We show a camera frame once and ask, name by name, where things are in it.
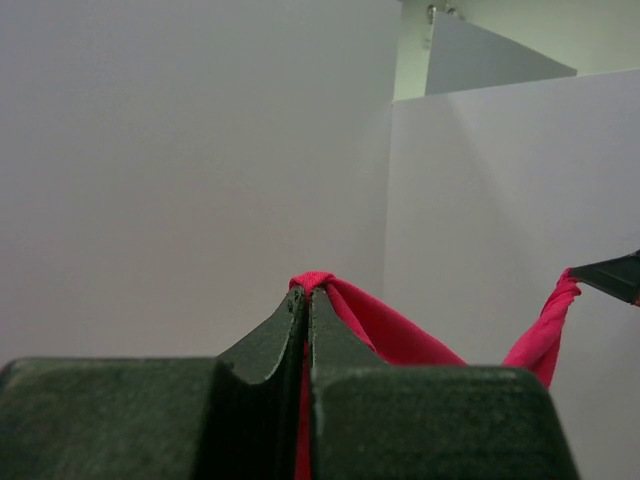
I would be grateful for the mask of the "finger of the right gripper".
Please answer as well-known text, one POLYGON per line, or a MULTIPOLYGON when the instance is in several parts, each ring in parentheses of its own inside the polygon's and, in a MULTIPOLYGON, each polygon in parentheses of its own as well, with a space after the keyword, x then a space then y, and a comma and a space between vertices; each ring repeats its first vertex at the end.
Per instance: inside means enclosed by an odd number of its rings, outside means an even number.
POLYGON ((639 305, 639 251, 570 269, 570 276, 630 305, 639 305))

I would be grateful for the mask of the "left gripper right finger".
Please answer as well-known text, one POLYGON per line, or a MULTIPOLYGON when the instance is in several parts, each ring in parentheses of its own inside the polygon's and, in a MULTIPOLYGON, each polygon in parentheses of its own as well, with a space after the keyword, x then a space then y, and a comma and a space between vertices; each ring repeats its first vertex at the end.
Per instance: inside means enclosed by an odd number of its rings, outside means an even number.
POLYGON ((315 290, 309 313, 315 479, 575 479, 547 390, 496 366, 394 366, 315 290))

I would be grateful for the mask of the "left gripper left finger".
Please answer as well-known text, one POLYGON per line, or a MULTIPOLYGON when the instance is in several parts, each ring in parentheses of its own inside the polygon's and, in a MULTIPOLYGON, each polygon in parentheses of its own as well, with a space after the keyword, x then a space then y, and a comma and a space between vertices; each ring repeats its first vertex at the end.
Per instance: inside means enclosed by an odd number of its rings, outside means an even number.
POLYGON ((5 479, 290 479, 306 298, 215 357, 27 358, 1 372, 5 479))

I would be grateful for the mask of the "red t shirt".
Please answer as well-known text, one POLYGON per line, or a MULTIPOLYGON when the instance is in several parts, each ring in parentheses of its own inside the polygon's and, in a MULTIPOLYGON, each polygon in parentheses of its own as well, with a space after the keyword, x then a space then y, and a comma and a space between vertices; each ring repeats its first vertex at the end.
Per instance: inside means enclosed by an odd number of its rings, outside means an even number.
MULTIPOLYGON (((312 293, 317 289, 325 291, 344 324, 376 355, 394 366, 482 366, 465 362, 444 343, 393 308, 331 273, 311 271, 293 277, 290 283, 304 291, 309 307, 312 293)), ((566 316, 579 293, 575 279, 563 274, 539 317, 511 347, 502 362, 489 366, 530 372, 549 393, 566 316)), ((296 475, 300 479, 315 479, 310 469, 308 337, 304 360, 296 475)))

